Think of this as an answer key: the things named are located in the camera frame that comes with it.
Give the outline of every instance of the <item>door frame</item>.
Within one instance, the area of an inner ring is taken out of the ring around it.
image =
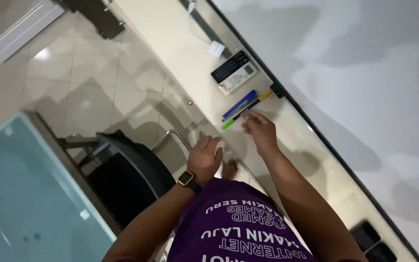
[[[50,0],[40,0],[32,11],[0,36],[0,64],[58,18],[64,9]]]

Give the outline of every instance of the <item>light blue glass tabletop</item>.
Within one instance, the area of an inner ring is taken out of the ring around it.
[[[0,127],[0,262],[100,261],[115,239],[25,113]]]

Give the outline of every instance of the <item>purple t-shirt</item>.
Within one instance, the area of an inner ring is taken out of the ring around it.
[[[212,179],[185,208],[168,262],[316,261],[274,202],[244,182]]]

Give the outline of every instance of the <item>smartwatch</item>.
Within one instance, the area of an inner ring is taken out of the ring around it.
[[[181,176],[179,176],[178,182],[182,186],[192,189],[195,195],[197,195],[201,192],[201,185],[199,185],[194,178],[194,174],[189,171],[185,171]]]

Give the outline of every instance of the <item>hand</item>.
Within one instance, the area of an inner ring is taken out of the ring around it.
[[[276,125],[273,122],[253,110],[247,110],[242,117],[245,119],[242,123],[243,131],[252,135],[258,154],[262,158],[281,152],[277,146]]]
[[[187,170],[196,176],[197,183],[202,187],[213,178],[223,160],[223,149],[216,150],[220,140],[211,136],[201,137],[190,152]]]

